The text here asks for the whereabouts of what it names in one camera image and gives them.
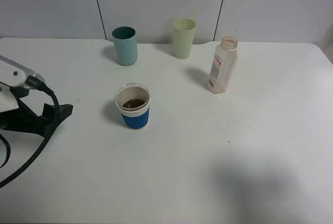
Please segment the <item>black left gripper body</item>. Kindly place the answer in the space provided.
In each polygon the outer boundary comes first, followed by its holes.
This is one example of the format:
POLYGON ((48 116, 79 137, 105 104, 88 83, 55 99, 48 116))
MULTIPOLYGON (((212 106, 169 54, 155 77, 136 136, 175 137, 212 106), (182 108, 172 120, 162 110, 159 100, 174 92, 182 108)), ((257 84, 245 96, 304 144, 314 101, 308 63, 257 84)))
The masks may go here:
POLYGON ((46 137, 49 130, 44 130, 43 122, 21 98, 29 95, 24 88, 10 88, 18 102, 18 109, 1 113, 1 129, 14 132, 33 133, 46 137))

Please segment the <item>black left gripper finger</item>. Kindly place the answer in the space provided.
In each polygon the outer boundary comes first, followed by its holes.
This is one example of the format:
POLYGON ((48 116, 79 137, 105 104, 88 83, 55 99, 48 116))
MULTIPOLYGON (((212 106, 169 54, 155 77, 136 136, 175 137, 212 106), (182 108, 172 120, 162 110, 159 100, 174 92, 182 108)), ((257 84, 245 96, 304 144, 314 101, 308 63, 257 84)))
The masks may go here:
MULTIPOLYGON (((44 104, 42 115, 40 119, 43 122, 44 130, 49 130, 55 120, 55 106, 44 104)), ((64 104, 59 106, 59 116, 56 123, 56 128, 65 121, 68 117, 72 115, 73 106, 70 104, 64 104)))

